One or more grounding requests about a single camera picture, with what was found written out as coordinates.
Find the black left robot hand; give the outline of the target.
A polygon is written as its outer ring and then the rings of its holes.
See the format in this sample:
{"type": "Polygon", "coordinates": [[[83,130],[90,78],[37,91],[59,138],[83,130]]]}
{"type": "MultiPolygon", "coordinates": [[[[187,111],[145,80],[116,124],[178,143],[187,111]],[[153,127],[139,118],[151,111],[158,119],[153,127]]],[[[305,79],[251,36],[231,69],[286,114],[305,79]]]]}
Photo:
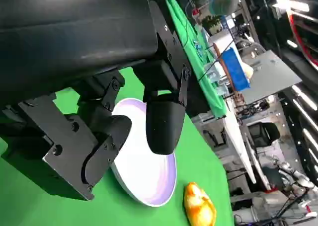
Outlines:
{"type": "Polygon", "coordinates": [[[191,67],[166,0],[0,0],[4,158],[51,195],[90,201],[128,138],[113,114],[132,67],[146,137],[168,155],[181,135],[191,67]]]}

